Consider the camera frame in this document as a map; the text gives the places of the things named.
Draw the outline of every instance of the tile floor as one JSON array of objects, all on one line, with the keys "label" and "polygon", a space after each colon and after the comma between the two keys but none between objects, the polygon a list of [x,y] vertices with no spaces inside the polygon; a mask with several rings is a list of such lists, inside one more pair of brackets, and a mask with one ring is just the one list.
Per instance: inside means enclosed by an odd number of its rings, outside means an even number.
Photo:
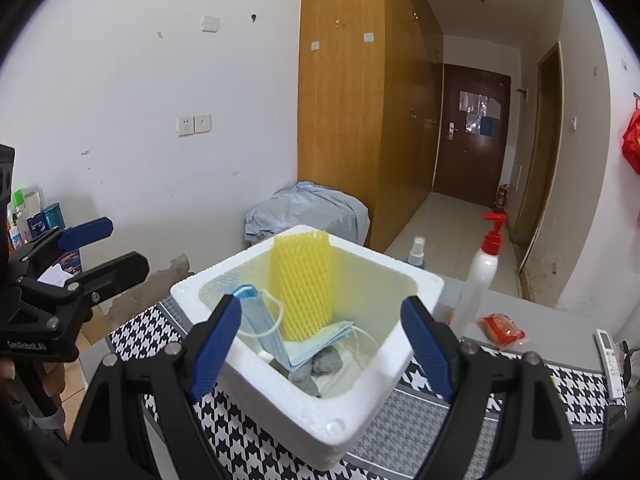
[{"label": "tile floor", "polygon": [[[492,228],[492,223],[482,218],[489,212],[489,208],[481,205],[431,193],[385,254],[405,260],[414,236],[423,236],[425,268],[436,274],[466,280],[471,260],[480,248],[482,238]],[[491,290],[520,298],[516,257],[506,227],[502,240]]]},{"label": "tile floor", "polygon": [[[76,346],[79,351],[89,348],[89,342],[84,337],[82,332],[76,340]],[[76,415],[84,399],[84,384],[82,384],[82,373],[80,371],[80,359],[76,359],[72,363],[65,364],[65,391],[62,392],[60,398],[62,399],[62,407],[65,410],[65,432],[66,436],[71,435],[71,429],[76,421]]]}]

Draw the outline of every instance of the gray table surface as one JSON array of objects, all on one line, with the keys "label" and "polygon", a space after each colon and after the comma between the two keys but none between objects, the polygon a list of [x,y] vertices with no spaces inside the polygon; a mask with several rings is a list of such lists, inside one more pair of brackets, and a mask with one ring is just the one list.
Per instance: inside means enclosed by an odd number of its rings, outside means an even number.
[{"label": "gray table surface", "polygon": [[[463,286],[460,280],[446,276],[443,279],[445,287],[433,313],[439,320],[448,319]],[[543,359],[573,368],[603,369],[594,339],[595,331],[600,327],[594,321],[489,290],[482,298],[479,315],[494,313],[506,314],[527,335],[524,344],[510,349],[517,352],[535,351]],[[465,336],[489,343],[476,324],[467,327]],[[87,383],[94,376],[103,356],[109,352],[106,339],[102,339],[80,354],[80,365]],[[178,480],[166,446],[148,422],[146,427],[161,477],[164,480]]]}]

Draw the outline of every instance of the doorway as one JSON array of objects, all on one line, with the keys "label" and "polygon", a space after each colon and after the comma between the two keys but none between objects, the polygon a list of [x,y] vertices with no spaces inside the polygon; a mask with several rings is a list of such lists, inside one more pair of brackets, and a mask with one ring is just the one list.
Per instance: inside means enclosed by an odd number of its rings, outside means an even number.
[{"label": "doorway", "polygon": [[558,164],[561,133],[561,53],[560,45],[556,43],[538,63],[538,109],[531,164],[511,234],[519,274],[522,274],[546,210]]},{"label": "doorway", "polygon": [[444,106],[433,190],[492,207],[507,143],[511,78],[444,66]]}]

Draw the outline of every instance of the black and white patterned cloth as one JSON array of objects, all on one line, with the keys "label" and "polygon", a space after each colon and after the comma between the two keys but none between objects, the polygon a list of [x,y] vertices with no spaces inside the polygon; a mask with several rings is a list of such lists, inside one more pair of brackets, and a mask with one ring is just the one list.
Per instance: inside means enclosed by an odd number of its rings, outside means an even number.
[{"label": "black and white patterned cloth", "polygon": [[[180,334],[163,311],[166,312],[162,304],[160,308],[153,306],[111,333],[113,351],[123,360],[144,358],[155,355],[168,342],[180,340]],[[506,355],[518,358],[513,353]],[[600,452],[606,382],[603,375],[596,372],[547,366],[567,408],[578,454],[586,468]],[[149,414],[158,422],[154,398],[145,396],[144,401]],[[501,403],[501,399],[495,398],[488,401],[487,418],[479,438],[484,444],[478,445],[474,452],[465,476],[469,480],[484,472]],[[430,389],[417,362],[412,360],[366,434],[330,471],[320,472],[277,443],[217,385],[193,408],[220,463],[236,480],[406,480],[417,472],[448,410]],[[398,423],[404,419],[406,424],[414,424],[415,431],[407,431],[405,425]]]}]

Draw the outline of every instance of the white remote control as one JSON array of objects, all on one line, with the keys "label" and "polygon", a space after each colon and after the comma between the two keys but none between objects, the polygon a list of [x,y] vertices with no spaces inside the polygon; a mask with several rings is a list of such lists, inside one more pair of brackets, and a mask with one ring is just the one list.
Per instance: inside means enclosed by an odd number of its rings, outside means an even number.
[{"label": "white remote control", "polygon": [[621,399],[625,392],[622,388],[622,378],[620,377],[620,369],[618,368],[618,361],[613,350],[611,338],[606,330],[597,329],[596,341],[598,342],[598,348],[600,348],[602,364],[607,376],[609,399]]}]

